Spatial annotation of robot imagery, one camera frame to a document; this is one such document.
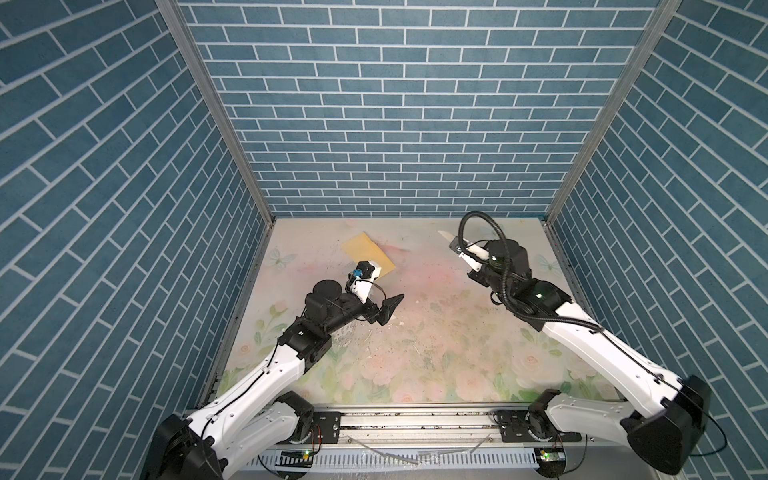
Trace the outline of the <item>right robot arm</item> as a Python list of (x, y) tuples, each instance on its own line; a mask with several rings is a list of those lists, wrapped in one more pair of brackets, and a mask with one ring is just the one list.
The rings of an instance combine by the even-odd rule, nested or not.
[(555, 284), (536, 279), (526, 250), (512, 240), (451, 245), (468, 276), (536, 331), (556, 340), (599, 373), (619, 401), (579, 400), (547, 389), (528, 407), (531, 434), (542, 440), (580, 433), (630, 448), (655, 470), (680, 473), (709, 423), (712, 389), (696, 375), (682, 378), (647, 359), (594, 321)]

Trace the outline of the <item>yellow envelope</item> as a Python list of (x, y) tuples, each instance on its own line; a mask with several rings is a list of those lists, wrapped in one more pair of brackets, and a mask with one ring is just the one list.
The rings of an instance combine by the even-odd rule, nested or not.
[(396, 269), (393, 261), (365, 232), (343, 242), (341, 249), (355, 263), (361, 261), (376, 263), (381, 267), (380, 277), (386, 276)]

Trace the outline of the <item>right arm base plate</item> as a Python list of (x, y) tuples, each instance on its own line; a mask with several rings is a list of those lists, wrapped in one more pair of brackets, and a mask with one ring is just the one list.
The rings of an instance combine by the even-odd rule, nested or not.
[(498, 428), (503, 443), (578, 443), (583, 440), (581, 434), (573, 432), (536, 433), (528, 420), (527, 410), (494, 410), (490, 418)]

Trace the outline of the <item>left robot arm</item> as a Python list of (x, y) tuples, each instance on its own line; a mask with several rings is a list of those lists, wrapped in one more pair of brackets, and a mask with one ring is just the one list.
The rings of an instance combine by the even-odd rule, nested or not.
[(318, 282), (301, 314), (278, 337), (265, 359), (206, 406), (186, 417), (171, 415), (155, 430), (143, 479), (229, 479), (268, 448), (305, 439), (314, 407), (291, 391), (332, 346), (333, 335), (353, 321), (384, 326), (403, 301), (368, 299), (374, 282)]

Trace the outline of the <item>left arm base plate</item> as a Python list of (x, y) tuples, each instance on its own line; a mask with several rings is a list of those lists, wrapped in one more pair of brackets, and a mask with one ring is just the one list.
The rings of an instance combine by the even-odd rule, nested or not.
[(299, 421), (299, 441), (303, 444), (309, 444), (312, 436), (315, 435), (316, 443), (319, 442), (319, 437), (322, 437), (321, 442), (323, 444), (337, 444), (340, 437), (341, 420), (342, 413), (340, 411), (315, 411), (311, 418), (306, 417)]

